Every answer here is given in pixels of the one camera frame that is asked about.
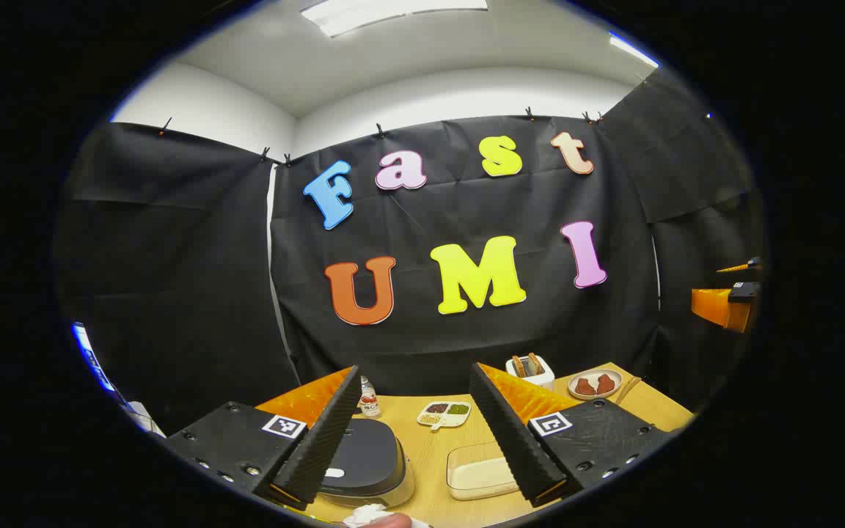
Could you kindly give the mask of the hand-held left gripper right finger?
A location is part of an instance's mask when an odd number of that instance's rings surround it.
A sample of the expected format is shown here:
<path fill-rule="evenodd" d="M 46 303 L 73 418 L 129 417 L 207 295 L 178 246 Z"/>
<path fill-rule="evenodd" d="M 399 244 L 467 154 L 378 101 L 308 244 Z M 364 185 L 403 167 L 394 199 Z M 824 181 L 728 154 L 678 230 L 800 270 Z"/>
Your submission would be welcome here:
<path fill-rule="evenodd" d="M 599 487 L 676 436 L 607 398 L 581 402 L 481 363 L 469 393 L 533 507 Z"/>

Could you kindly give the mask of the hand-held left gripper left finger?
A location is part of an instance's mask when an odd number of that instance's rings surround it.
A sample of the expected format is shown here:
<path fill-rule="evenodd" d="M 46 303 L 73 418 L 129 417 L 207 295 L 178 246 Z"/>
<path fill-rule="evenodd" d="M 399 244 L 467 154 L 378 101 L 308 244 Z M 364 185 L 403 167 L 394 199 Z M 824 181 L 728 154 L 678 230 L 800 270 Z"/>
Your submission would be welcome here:
<path fill-rule="evenodd" d="M 167 447 L 235 491 L 304 510 L 359 397 L 361 372 L 351 365 L 258 406 L 222 404 L 169 436 Z"/>

